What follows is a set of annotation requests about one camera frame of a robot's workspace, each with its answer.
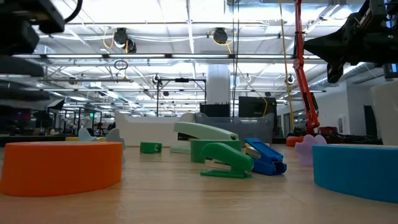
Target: wall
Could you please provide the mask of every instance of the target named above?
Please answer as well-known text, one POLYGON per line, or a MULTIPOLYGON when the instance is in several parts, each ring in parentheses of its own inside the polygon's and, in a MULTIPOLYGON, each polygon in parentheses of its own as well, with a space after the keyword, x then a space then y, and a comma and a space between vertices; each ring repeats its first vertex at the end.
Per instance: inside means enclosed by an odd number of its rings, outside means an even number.
POLYGON ((371 106, 372 99, 369 86, 347 86, 349 128, 351 134, 366 135, 364 106, 371 106))
MULTIPOLYGON (((344 117, 342 134, 350 134, 347 83, 343 81, 339 83, 338 87, 327 88, 326 93, 316 94, 315 98, 319 107, 318 120, 320 126, 338 127, 338 119, 344 117)), ((301 101, 294 102, 294 111, 302 110, 303 108, 304 106, 301 101)), ((278 115, 286 113, 289 113, 289 106, 280 106, 277 108, 278 115)))

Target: wooden table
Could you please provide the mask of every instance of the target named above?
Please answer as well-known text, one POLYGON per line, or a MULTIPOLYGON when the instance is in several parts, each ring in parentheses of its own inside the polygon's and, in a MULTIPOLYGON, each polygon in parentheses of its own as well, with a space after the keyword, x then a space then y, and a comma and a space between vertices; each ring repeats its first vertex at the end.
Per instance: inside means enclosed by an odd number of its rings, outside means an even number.
POLYGON ((398 223, 398 204, 317 187, 292 149, 274 147, 286 174, 251 179, 202 177, 187 154, 127 148, 121 183, 62 197, 0 195, 0 223, 398 223))

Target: orange object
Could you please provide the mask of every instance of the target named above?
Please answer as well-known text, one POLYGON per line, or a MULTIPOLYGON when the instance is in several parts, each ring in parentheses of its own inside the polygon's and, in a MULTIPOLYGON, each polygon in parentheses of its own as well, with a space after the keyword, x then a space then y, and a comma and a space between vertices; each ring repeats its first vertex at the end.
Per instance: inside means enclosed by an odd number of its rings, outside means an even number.
POLYGON ((6 144, 0 193, 44 197, 98 190, 121 180, 120 142, 6 144))
POLYGON ((286 138, 286 146, 294 147, 297 142, 303 142, 304 136, 289 136, 286 138))

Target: green block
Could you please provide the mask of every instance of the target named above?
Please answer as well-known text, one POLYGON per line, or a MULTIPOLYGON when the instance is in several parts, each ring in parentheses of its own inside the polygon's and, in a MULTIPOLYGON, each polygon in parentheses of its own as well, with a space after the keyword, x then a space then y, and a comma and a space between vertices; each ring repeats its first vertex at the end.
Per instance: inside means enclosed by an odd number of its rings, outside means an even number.
POLYGON ((189 154, 191 151, 190 146, 172 146, 170 152, 189 154))
POLYGON ((231 146, 233 149, 241 152, 241 141, 239 140, 207 140, 207 139, 194 139, 191 141, 191 162, 205 163, 205 157, 201 154, 201 150, 209 143, 224 143, 231 146))
POLYGON ((162 143, 159 142, 141 142, 139 145, 141 153, 160 153, 162 152, 162 143))

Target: cable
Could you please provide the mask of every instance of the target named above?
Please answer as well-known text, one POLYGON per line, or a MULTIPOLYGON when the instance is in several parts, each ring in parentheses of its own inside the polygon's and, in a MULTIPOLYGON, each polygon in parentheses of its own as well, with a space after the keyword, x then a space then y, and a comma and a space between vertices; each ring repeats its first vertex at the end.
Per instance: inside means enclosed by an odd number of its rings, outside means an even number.
POLYGON ((83 0, 77 0, 76 8, 75 8, 75 10, 72 12, 72 14, 70 14, 70 16, 68 16, 68 17, 64 20, 64 21, 65 21, 65 24, 67 24, 68 22, 70 22, 72 19, 74 19, 74 18, 79 14, 82 5, 83 5, 83 0))
POLYGON ((112 44, 111 44, 111 46, 108 46, 108 45, 106 45, 106 43, 105 43, 105 36, 106 36, 106 31, 107 31, 107 30, 108 30, 108 27, 105 27, 104 39, 102 40, 102 42, 104 43, 104 46, 105 46, 107 49, 111 49, 111 48, 113 47, 114 33, 115 33, 115 32, 113 32, 113 35, 112 35, 112 44))
MULTIPOLYGON (((239 0, 237 0, 237 4, 238 4, 238 15, 239 15, 239 0)), ((237 31, 237 34, 236 34, 236 60, 234 61, 235 62, 235 64, 234 64, 234 66, 235 66, 235 68, 234 68, 234 85, 233 85, 233 112, 232 112, 232 116, 234 117, 235 116, 235 99, 236 99, 236 79, 237 79, 237 77, 238 77, 238 55, 239 55, 239 31, 240 31, 240 28, 239 28, 239 17, 238 17, 238 31, 237 31)))
POLYGON ((258 93, 254 88, 253 88, 253 86, 251 86, 251 84, 249 83, 249 81, 247 81, 246 80, 246 77, 243 75, 243 73, 242 73, 242 71, 241 71, 241 69, 238 67, 238 70, 239 70, 239 73, 241 74, 241 76, 244 78, 244 80, 248 83, 248 85, 250 86, 250 88, 252 88, 252 90, 255 92, 255 93, 257 93, 257 95, 259 95, 263 100, 264 100, 264 102, 266 103, 266 108, 265 108, 265 110, 264 110, 264 112, 263 112, 263 114, 262 114, 262 116, 265 116, 266 115, 266 112, 267 112, 267 108, 268 108, 268 102, 267 102, 267 100, 260 94, 260 93, 258 93))
POLYGON ((285 84, 286 84, 287 99, 289 101, 289 108, 290 108, 290 127, 294 129, 292 96, 290 95, 290 85, 287 84, 288 74, 287 74, 287 61, 286 61, 285 29, 284 29, 284 21, 282 18, 282 0, 279 0, 279 11, 280 11, 280 28, 282 29, 282 43, 284 49, 285 84))

